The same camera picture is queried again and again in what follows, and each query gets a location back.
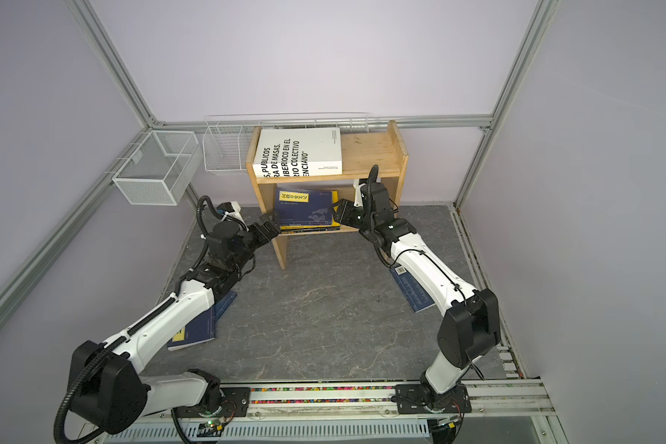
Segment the black book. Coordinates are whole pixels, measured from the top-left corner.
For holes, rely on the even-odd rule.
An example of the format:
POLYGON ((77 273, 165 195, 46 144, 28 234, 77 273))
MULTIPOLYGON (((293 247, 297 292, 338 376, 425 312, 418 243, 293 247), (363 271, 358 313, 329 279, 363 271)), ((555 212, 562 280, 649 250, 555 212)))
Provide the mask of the black book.
POLYGON ((340 226, 337 227, 286 227, 280 231, 280 236, 298 236, 309 235, 318 233, 328 233, 340 231, 340 226))

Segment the white book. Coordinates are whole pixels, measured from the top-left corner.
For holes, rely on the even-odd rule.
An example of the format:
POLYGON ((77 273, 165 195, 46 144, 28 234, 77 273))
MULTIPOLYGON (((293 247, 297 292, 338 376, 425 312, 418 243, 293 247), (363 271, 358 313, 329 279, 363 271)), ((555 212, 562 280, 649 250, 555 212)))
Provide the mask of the white book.
POLYGON ((262 129, 253 172, 264 179, 334 176, 342 164, 338 128, 262 129))

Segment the blue book with barcode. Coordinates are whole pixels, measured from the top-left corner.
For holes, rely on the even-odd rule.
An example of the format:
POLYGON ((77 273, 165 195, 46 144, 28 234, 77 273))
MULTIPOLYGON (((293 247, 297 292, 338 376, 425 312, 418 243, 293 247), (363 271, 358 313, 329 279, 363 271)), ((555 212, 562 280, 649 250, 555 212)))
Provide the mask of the blue book with barcode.
POLYGON ((431 296, 404 266, 394 266, 390 270, 390 274, 414 313, 422 312, 435 305, 431 296))

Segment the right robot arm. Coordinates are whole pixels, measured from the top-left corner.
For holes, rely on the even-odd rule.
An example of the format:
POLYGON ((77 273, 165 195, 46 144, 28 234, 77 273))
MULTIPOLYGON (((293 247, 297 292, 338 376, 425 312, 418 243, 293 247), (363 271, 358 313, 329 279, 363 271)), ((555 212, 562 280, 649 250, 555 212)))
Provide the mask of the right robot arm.
POLYGON ((396 215, 380 181, 357 179, 353 201, 342 199, 333 208, 337 222, 357 229, 384 266, 402 266, 409 272, 440 311, 438 354, 420 385, 423 405, 442 409, 465 373, 501 342, 497 296, 492 290, 477 289, 446 266, 418 230, 396 215))

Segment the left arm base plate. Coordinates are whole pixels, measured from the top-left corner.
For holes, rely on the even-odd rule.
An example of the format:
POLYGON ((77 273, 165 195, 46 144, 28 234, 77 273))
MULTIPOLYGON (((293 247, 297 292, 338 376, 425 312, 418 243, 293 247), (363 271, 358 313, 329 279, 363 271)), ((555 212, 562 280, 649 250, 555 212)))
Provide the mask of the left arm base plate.
POLYGON ((218 408, 209 408, 203 403, 178 407, 178 418, 238 418, 246 416, 251 398, 250 387, 223 387, 220 389, 218 408))

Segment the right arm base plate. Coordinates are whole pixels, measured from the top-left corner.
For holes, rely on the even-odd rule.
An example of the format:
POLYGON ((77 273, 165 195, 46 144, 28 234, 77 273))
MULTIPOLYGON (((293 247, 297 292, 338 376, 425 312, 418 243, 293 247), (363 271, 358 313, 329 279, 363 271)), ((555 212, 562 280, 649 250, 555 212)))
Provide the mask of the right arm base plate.
POLYGON ((468 414, 472 412, 466 386, 456 385, 439 394, 429 384, 399 384, 392 401, 399 414, 468 414))

